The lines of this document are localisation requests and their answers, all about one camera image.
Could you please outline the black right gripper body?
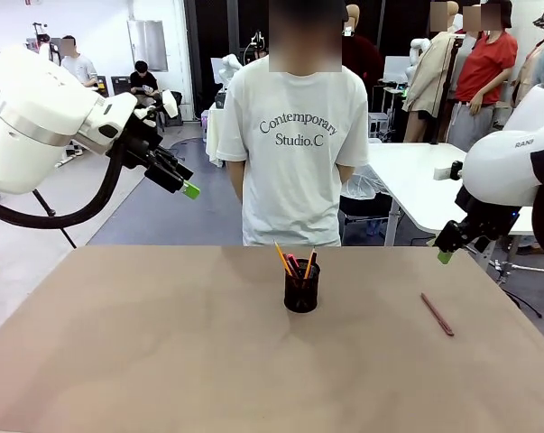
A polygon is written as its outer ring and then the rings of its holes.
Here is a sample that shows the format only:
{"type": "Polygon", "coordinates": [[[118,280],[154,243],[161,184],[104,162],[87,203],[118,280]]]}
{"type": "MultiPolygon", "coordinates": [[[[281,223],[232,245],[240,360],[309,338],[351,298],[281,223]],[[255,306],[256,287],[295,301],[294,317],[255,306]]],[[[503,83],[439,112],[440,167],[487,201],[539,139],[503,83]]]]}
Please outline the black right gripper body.
{"type": "Polygon", "coordinates": [[[481,236],[497,240],[510,233],[520,216],[520,207],[485,203],[473,197],[464,186],[458,191],[455,202],[466,213],[466,217],[456,223],[463,240],[481,236]]]}

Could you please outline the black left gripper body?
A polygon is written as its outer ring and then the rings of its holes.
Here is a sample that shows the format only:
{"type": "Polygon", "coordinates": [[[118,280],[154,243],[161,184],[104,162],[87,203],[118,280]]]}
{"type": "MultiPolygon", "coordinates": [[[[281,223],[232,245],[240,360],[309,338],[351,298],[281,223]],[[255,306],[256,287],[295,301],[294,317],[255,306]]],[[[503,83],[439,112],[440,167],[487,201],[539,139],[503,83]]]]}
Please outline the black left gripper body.
{"type": "Polygon", "coordinates": [[[124,146],[122,165],[129,170],[136,167],[172,168],[168,152],[160,149],[162,137],[157,129],[137,117],[129,118],[117,141],[124,146]]]}

